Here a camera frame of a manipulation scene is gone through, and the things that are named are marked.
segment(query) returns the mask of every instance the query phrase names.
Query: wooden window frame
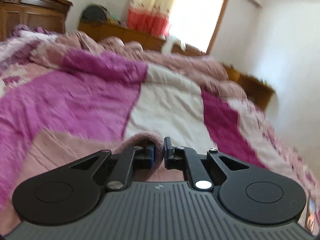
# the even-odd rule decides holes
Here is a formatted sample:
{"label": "wooden window frame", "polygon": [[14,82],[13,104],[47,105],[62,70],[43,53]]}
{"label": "wooden window frame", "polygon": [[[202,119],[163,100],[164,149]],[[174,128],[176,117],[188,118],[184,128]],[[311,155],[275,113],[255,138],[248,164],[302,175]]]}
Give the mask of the wooden window frame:
{"label": "wooden window frame", "polygon": [[218,34],[219,29],[220,29],[220,26],[221,26],[221,22],[222,22],[224,13],[225,13],[225,11],[226,11],[226,7],[227,7],[227,4],[228,4],[228,1],[229,1],[229,0],[223,0],[223,2],[222,2],[220,14],[219,14],[219,17],[218,17],[218,20],[217,20],[217,23],[216,23],[216,27],[214,28],[214,31],[213,31],[211,40],[210,40],[210,42],[209,42],[209,45],[208,45],[206,54],[209,54],[209,53],[210,53],[210,51],[211,51],[211,49],[212,49],[212,47],[213,47],[214,41],[215,41],[215,39],[217,38],[217,34]]}

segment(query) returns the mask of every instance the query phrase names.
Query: magenta patch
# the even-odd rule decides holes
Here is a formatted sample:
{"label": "magenta patch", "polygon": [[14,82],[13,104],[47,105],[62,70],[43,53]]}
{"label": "magenta patch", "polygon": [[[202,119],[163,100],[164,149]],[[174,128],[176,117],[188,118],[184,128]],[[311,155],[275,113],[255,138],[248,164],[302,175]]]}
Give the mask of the magenta patch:
{"label": "magenta patch", "polygon": [[201,95],[204,105],[204,124],[210,138],[218,145],[219,151],[265,168],[239,132],[238,112],[231,109],[228,103],[206,91],[201,90]]}

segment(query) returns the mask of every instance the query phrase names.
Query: pillow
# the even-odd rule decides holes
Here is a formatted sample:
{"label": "pillow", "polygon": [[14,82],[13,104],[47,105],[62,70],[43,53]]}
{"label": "pillow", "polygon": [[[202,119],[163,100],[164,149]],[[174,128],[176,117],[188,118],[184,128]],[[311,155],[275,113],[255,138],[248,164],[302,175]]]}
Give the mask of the pillow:
{"label": "pillow", "polygon": [[43,33],[34,33],[30,31],[25,31],[25,30],[21,30],[19,34],[20,34],[20,37],[22,38],[35,37],[43,41],[51,41],[51,42],[54,42],[58,37],[58,35],[47,35]]}

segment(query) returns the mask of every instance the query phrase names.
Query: window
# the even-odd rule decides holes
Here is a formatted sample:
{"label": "window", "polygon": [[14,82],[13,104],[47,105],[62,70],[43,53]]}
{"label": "window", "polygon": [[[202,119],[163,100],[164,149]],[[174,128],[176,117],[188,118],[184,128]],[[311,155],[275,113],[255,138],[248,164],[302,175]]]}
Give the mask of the window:
{"label": "window", "polygon": [[177,0],[169,34],[209,53],[228,0]]}

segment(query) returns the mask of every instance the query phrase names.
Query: round pad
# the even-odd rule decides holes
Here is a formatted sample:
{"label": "round pad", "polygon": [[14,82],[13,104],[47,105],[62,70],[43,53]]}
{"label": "round pad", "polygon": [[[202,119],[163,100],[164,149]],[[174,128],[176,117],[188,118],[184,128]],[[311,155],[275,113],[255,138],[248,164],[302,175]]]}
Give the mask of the round pad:
{"label": "round pad", "polygon": [[283,196],[282,189],[270,182],[255,182],[246,189],[247,196],[260,203],[273,203]]}
{"label": "round pad", "polygon": [[262,225],[297,219],[306,203],[298,183],[258,167],[230,172],[219,199],[231,214]]}
{"label": "round pad", "polygon": [[47,172],[20,184],[13,206],[22,220],[40,225],[61,225],[84,217],[98,204],[97,184],[81,170]]}
{"label": "round pad", "polygon": [[46,203],[58,203],[68,199],[72,194],[72,187],[64,182],[49,182],[36,190],[37,199]]}

